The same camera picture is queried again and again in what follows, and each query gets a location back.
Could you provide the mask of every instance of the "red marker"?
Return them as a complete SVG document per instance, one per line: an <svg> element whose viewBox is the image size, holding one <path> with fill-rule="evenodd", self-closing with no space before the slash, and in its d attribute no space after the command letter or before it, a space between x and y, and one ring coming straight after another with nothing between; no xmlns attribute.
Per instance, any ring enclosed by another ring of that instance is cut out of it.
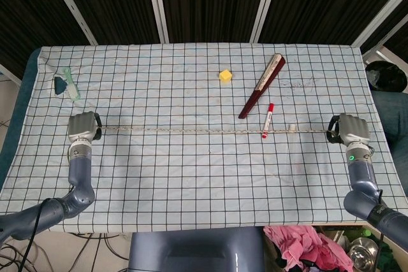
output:
<svg viewBox="0 0 408 272"><path fill-rule="evenodd" d="M265 125L263 126L263 130L262 130L262 138L266 138L268 136L269 124L272 119L272 112L273 112L273 103L269 104L268 113L266 114L266 119L265 119Z"/></svg>

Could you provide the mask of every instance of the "rope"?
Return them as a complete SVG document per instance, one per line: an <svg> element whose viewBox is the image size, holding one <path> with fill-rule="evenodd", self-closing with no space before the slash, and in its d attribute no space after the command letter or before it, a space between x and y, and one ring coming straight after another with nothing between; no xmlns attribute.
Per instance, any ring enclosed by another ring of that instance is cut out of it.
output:
<svg viewBox="0 0 408 272"><path fill-rule="evenodd" d="M262 130L219 130L219 129L162 129L146 127L102 127L104 130L114 131L134 131L134 132L157 132L157 133L180 133L180 134L261 134ZM327 130L269 130L269 134L286 134L286 133L326 133L330 132L335 135L334 131Z"/></svg>

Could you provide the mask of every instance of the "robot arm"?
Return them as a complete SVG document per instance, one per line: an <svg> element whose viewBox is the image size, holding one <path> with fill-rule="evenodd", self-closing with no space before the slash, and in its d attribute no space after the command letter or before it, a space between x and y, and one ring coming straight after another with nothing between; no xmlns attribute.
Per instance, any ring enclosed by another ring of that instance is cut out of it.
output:
<svg viewBox="0 0 408 272"><path fill-rule="evenodd" d="M329 130L334 125L335 135L328 132L327 138L330 143L342 143L347 147L347 165L353 189L344 199L344 208L408 250L408 217L388 208L381 200L382 191L378 189L371 162L367 122L340 114L331 119Z"/></svg>
<svg viewBox="0 0 408 272"><path fill-rule="evenodd" d="M69 118L68 136L72 144L68 152L68 181L73 189L63 198L47 199L18 213L0 216L0 244L10 236L17 240L29 238L38 214L37 233L77 216L95 200L91 185L91 141L101 138L100 127L99 115L91 111Z"/></svg>

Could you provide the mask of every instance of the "gray chair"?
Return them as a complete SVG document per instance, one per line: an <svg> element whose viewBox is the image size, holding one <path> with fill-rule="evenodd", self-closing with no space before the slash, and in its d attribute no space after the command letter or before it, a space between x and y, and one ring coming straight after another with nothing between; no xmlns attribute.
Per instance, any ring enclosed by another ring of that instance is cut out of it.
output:
<svg viewBox="0 0 408 272"><path fill-rule="evenodd" d="M264 272L262 228L133 233L128 271Z"/></svg>

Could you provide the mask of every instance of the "grid tablecloth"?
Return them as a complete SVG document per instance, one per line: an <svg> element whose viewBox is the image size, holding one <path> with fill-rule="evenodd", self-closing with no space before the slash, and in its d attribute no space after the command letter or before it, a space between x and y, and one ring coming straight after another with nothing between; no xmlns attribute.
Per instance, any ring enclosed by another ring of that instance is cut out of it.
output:
<svg viewBox="0 0 408 272"><path fill-rule="evenodd" d="M287 64L244 120L242 107L275 53ZM81 99L54 93L70 67ZM218 74L233 73L221 84ZM11 213L69 191L70 115L95 111L109 126L260 130L324 129L346 112L369 122L377 182L391 208L408 205L391 160L357 48L189 43L43 47L20 143L0 196ZM266 224L355 222L345 148L323 133L103 131L92 142L95 202L52 229L160 231Z"/></svg>

